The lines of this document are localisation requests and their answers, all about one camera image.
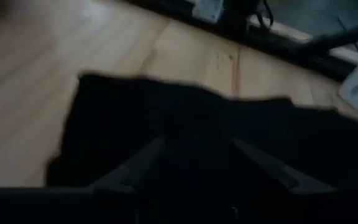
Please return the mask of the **black garment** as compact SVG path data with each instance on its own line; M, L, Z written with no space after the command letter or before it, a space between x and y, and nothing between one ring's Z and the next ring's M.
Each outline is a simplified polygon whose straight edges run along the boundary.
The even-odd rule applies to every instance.
M152 141L156 184L203 186L265 177L235 140L346 190L358 189L358 121L287 98L231 100L194 85L83 73L49 186L84 187Z

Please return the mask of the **black metal table frame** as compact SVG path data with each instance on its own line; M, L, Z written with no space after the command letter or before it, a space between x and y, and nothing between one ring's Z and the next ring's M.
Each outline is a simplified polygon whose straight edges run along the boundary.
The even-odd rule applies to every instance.
M336 34L320 35L302 43L273 32L263 30L256 16L249 18L245 31L231 32L219 25L210 24L192 16L195 0L125 0L133 5L203 29L238 44L273 55L284 61L319 72L335 81L345 80L356 69L356 63L330 54L330 50L358 42L358 26ZM264 22L269 25L263 5Z

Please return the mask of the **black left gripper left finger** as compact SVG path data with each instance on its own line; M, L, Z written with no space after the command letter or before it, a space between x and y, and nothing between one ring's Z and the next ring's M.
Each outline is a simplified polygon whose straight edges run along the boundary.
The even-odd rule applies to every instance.
M137 151L128 160L88 186L91 190L106 190L131 194L145 174L158 161L165 150L165 138L157 138Z

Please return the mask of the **silver metal mounting plate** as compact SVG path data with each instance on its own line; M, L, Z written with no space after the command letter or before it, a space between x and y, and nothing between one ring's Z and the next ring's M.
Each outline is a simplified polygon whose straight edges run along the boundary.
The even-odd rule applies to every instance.
M224 0L195 0L192 16L210 24L215 24L223 13Z

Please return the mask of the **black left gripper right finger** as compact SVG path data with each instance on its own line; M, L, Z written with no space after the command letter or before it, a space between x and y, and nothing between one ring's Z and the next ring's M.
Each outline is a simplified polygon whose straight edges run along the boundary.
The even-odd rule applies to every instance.
M263 178L272 179L289 192L297 195L337 192L337 188L290 167L280 159L238 138L232 138L231 142L242 154L243 167L238 176L248 182Z

